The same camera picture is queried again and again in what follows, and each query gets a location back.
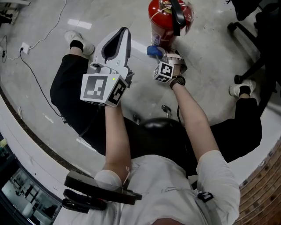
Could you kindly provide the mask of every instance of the black wristwatch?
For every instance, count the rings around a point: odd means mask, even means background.
[[[170,83],[170,88],[173,89],[173,86],[179,83],[180,85],[185,85],[185,78],[183,76],[176,76],[175,79],[172,80],[172,82]]]

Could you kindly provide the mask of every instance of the electrical outlet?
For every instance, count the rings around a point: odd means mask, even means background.
[[[22,43],[22,48],[23,48],[23,52],[24,53],[26,53],[26,54],[28,54],[29,53],[29,45],[28,44],[26,44],[26,43]]]

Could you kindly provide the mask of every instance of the white t-shirt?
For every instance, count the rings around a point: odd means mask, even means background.
[[[233,173],[219,151],[204,154],[196,168],[197,191],[214,195],[221,224],[231,225],[238,218],[240,190]],[[121,186],[118,175],[102,170],[96,180]],[[173,161],[146,155],[132,160],[128,189],[141,194],[135,205],[108,203],[104,211],[90,210],[88,214],[62,208],[54,224],[69,225],[151,225],[157,219],[171,218],[184,225],[206,225],[198,208],[185,171]]]

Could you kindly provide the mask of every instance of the tiled floor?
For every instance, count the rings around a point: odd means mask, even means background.
[[[150,0],[67,0],[58,26],[24,59],[36,74],[48,99],[49,90],[62,57],[68,52],[66,30],[75,29],[97,45],[107,34],[126,26],[132,39],[144,46],[150,44],[148,4]],[[34,45],[45,37],[57,22],[64,0],[31,0],[20,11],[14,26],[3,24],[0,36],[8,36],[8,55],[18,56],[22,42]],[[232,4],[220,0],[194,0],[195,20],[190,32],[175,42],[188,66],[187,89],[206,112],[210,123],[218,123],[234,114],[235,99],[228,86],[233,76],[245,72],[259,57],[256,48],[239,31],[232,37],[227,25],[236,21]],[[68,24],[69,20],[91,24],[90,29]],[[241,23],[252,33],[254,14]],[[156,60],[132,49],[128,66],[136,73],[133,84],[123,96],[124,113],[148,119],[165,116],[166,104],[176,116],[177,102],[169,87],[151,78]],[[104,157],[77,142],[75,131],[55,115],[45,102],[30,70],[20,59],[7,60],[0,67],[1,87],[12,105],[21,107],[26,124],[55,152],[78,168],[95,174]]]

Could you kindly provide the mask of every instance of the white sneaker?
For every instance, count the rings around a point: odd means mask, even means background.
[[[256,82],[253,80],[244,80],[241,84],[233,84],[229,86],[229,94],[231,96],[237,96],[239,97],[240,93],[240,87],[242,86],[248,86],[251,89],[250,95],[256,88]]]
[[[83,44],[84,55],[91,55],[95,50],[94,45],[90,41],[84,40],[81,34],[76,32],[75,30],[69,30],[65,32],[65,39],[69,45],[73,40],[80,41]]]

